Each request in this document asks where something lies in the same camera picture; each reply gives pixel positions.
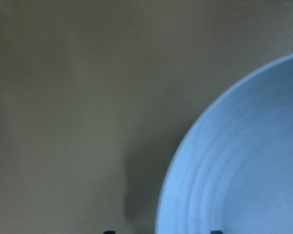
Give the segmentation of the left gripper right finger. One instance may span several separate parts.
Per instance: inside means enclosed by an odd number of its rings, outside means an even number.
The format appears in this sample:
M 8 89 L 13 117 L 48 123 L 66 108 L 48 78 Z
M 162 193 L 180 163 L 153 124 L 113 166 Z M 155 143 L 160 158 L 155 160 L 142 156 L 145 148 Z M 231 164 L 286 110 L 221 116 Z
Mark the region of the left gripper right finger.
M 223 232 L 221 230 L 212 230 L 210 234 L 223 234 Z

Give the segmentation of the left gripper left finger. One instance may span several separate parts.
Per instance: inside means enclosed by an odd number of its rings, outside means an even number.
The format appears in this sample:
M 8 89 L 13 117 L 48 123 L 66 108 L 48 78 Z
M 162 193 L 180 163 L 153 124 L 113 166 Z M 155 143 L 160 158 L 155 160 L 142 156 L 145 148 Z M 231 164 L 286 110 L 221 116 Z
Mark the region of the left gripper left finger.
M 112 230 L 104 231 L 104 234 L 115 234 L 115 231 L 112 231 Z

